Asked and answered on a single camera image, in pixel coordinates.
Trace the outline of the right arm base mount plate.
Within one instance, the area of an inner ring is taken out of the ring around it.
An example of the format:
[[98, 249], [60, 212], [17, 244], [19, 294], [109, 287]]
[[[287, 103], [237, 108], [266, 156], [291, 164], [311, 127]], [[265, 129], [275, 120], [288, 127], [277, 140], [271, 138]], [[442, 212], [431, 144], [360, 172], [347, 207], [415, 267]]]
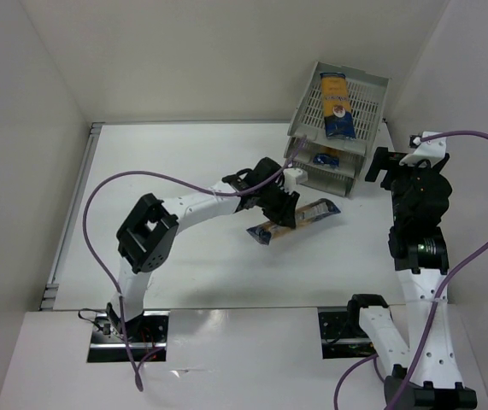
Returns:
[[341, 307], [319, 308], [320, 342], [324, 360], [365, 358], [375, 353], [370, 339], [353, 328]]

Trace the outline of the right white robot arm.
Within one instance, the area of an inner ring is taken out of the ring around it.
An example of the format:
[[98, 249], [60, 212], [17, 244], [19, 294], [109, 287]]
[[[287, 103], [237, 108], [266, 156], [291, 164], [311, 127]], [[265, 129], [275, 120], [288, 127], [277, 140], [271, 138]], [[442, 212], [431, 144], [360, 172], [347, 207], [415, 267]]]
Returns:
[[393, 222], [388, 245], [403, 289], [407, 338], [396, 328], [380, 295], [355, 294], [348, 303], [351, 325], [364, 333], [385, 372], [390, 409], [475, 409], [478, 398], [456, 363], [447, 313], [449, 258], [439, 226], [452, 187], [441, 171], [444, 156], [414, 156], [376, 149], [365, 176], [391, 194]]

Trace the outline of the spaghetti bag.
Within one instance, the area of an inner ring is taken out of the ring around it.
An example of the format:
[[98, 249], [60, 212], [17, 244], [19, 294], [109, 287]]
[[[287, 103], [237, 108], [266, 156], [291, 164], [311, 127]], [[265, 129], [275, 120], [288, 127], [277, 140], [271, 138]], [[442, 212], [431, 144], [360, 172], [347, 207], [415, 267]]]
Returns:
[[283, 237], [293, 231], [302, 229], [314, 224], [325, 218], [338, 215], [341, 213], [340, 208], [327, 198], [318, 199], [315, 202], [308, 203], [296, 209], [295, 221], [296, 227], [276, 225], [267, 221], [260, 225], [252, 226], [246, 232], [259, 244], [268, 246], [274, 239]]
[[336, 149], [324, 148], [314, 155], [313, 163], [332, 169], [338, 168], [340, 164], [339, 152]]
[[355, 139], [350, 95], [343, 73], [321, 73], [320, 92], [326, 137]]

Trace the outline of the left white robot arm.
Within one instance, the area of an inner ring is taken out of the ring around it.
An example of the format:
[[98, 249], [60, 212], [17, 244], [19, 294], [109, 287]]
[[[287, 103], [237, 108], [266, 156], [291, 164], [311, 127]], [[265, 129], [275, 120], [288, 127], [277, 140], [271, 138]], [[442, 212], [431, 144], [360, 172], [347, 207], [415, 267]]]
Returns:
[[278, 226], [296, 227], [300, 168], [264, 157], [255, 168], [227, 175], [213, 186], [169, 199], [139, 198], [116, 233], [121, 257], [115, 296], [106, 312], [122, 336], [133, 339], [144, 317], [144, 294], [153, 271], [167, 260], [177, 235], [205, 221], [258, 207]]

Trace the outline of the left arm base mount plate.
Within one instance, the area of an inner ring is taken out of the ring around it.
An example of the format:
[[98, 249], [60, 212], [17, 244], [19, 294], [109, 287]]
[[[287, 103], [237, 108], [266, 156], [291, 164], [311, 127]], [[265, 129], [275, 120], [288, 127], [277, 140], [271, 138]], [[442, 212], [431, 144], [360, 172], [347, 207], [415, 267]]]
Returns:
[[[117, 330], [110, 324], [106, 313], [94, 318], [87, 363], [128, 362], [126, 347]], [[146, 310], [137, 333], [129, 338], [134, 360], [163, 362], [167, 356], [169, 311]]]

